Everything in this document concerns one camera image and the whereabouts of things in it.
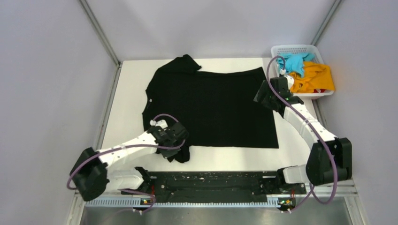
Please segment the black t-shirt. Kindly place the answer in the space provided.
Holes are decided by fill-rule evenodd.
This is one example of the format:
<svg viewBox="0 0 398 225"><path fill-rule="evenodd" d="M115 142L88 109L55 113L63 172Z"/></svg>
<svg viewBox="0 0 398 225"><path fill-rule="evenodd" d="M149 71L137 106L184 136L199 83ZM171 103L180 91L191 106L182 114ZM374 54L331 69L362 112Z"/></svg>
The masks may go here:
<svg viewBox="0 0 398 225"><path fill-rule="evenodd" d="M202 71L189 55L158 68L146 88L143 127L160 115L180 121L188 138L174 160L190 160L191 146L279 147L273 111L254 101L265 80L263 68L233 73Z"/></svg>

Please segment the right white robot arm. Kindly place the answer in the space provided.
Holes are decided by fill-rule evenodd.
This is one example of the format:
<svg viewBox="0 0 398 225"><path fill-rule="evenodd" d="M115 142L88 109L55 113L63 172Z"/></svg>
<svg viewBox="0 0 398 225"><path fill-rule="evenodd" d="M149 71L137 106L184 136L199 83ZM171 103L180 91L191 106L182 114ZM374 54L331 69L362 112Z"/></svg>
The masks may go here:
<svg viewBox="0 0 398 225"><path fill-rule="evenodd" d="M352 178L352 143L348 138L338 138L328 131L307 110L302 99L288 90L287 77L264 81L254 101L278 112L289 122L310 148L307 163L277 170L275 187L288 193L296 183L315 186L330 184L335 180Z"/></svg>

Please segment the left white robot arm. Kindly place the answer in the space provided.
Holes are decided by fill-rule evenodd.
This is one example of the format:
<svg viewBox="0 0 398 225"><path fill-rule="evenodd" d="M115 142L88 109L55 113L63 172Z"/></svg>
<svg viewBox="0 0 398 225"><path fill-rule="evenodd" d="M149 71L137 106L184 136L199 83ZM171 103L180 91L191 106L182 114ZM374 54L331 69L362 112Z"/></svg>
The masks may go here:
<svg viewBox="0 0 398 225"><path fill-rule="evenodd" d="M78 191L86 202L127 189L144 194L150 189L150 178L133 162L156 153L168 159L180 151L188 135L179 121L168 125L165 120L151 120L147 131L127 142L100 150L89 147L70 171L67 188Z"/></svg>

